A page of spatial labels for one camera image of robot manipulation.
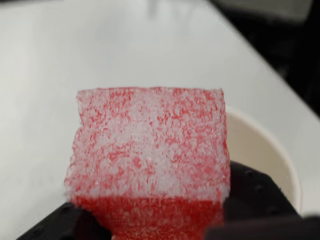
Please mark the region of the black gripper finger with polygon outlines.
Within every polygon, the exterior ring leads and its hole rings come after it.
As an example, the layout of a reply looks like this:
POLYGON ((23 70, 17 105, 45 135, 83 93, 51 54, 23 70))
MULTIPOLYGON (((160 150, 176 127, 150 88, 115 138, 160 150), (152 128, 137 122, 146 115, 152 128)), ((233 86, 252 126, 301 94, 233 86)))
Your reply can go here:
POLYGON ((111 232, 88 211, 66 202, 38 222, 19 240, 110 240, 111 232))
POLYGON ((206 240, 318 240, 320 218, 301 217, 267 175, 231 161, 224 225, 207 229, 206 240))

